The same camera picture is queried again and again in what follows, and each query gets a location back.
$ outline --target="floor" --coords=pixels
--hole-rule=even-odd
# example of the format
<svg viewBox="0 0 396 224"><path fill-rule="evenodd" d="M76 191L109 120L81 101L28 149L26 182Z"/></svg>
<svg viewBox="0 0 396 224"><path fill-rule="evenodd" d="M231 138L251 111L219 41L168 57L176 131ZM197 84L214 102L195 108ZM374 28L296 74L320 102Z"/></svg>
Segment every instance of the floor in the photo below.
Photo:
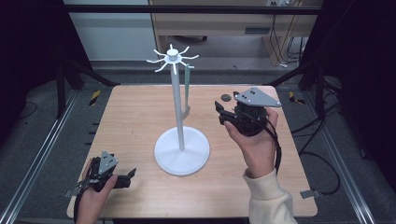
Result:
<svg viewBox="0 0 396 224"><path fill-rule="evenodd" d="M195 66L191 71L194 74L191 84L264 84L298 66L298 62L289 63L287 67L273 66L262 40L254 36L209 36L206 41L199 36L174 36L169 43L180 50L189 46L186 56L200 56L191 61ZM298 53L299 43L297 38L293 41L290 56ZM159 66L145 62L92 62L92 66L97 73L123 85L169 83L166 72L154 74L153 70ZM88 76L81 77L85 82L83 90L72 91L67 86L71 106L61 118L65 121L62 124L55 118L55 82L29 92L21 119L0 150L0 211L3 211L0 218L10 217L15 223L73 223L65 214L69 200L63 197L63 192L78 181L111 94L111 88ZM292 131L316 118L315 87L312 91L299 91L300 78L296 76L276 87ZM332 77L327 79L342 85ZM90 106L92 93L97 90L101 90L100 97L95 106ZM325 91L329 109L326 123L321 127L316 122L294 134L293 139L299 150L315 152L328 162L306 155L301 157L312 188L330 192L337 189L338 183L341 186L335 193L316 198L318 214L315 217L299 217L298 222L396 223L395 193L375 161L361 157L359 146L342 116L342 108L337 106L336 93ZM291 92L296 101L290 99ZM319 127L318 134L313 135ZM49 133L53 137L46 139Z"/></svg>

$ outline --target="human hand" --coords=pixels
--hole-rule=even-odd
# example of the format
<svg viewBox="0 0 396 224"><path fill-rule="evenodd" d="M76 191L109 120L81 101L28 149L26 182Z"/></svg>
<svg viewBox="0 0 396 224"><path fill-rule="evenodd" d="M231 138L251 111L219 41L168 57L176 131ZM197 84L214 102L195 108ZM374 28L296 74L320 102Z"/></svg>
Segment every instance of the human hand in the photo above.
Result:
<svg viewBox="0 0 396 224"><path fill-rule="evenodd" d="M89 161L85 166L83 174L87 174L90 164L91 161ZM102 213L103 208L105 207L105 203L110 191L116 185L117 178L117 175L111 176L100 192L96 192L91 187L85 189L84 193L82 194L81 201L79 202L78 219L76 224L96 223L97 219Z"/></svg>
<svg viewBox="0 0 396 224"><path fill-rule="evenodd" d="M265 108L268 121L276 127L278 114L275 110ZM224 126L241 148L247 167L251 173L251 177L259 178L270 174L274 171L275 162L275 142L271 135L263 130L254 136L244 136L229 121L224 121ZM267 128L274 132L273 127L268 123Z"/></svg>

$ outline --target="person's left hand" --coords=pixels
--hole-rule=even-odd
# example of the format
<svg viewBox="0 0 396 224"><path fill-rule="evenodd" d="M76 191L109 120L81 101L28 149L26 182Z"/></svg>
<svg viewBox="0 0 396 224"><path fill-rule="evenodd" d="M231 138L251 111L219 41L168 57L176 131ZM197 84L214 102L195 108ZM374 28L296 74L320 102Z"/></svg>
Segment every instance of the person's left hand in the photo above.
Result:
<svg viewBox="0 0 396 224"><path fill-rule="evenodd" d="M91 161L85 166L83 174L87 174ZM81 201L78 206L78 219L76 224L94 224L102 213L105 207L106 200L110 191L114 188L117 182L117 175L111 176L103 189L96 192L93 188L85 189L82 194Z"/></svg>

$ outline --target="black horizontal bar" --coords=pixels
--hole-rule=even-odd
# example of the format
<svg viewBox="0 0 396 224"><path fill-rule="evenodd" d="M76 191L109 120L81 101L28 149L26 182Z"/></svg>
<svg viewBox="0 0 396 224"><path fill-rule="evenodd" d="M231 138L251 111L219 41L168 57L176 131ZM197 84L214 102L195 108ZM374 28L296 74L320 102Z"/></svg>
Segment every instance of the black horizontal bar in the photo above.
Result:
<svg viewBox="0 0 396 224"><path fill-rule="evenodd" d="M125 5L65 5L43 6L63 8L68 12L86 13L197 13L197 14L269 14L269 15L319 15L339 12L341 9L321 7L231 7L231 6L125 6Z"/></svg>

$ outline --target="wall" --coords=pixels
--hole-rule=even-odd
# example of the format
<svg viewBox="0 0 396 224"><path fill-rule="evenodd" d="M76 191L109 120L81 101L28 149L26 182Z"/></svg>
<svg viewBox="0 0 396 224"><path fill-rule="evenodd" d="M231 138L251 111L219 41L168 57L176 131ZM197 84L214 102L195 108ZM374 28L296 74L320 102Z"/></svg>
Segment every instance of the wall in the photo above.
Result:
<svg viewBox="0 0 396 224"><path fill-rule="evenodd" d="M64 0L66 5L148 5L147 0ZM151 17L144 14L70 13L90 61L156 60Z"/></svg>

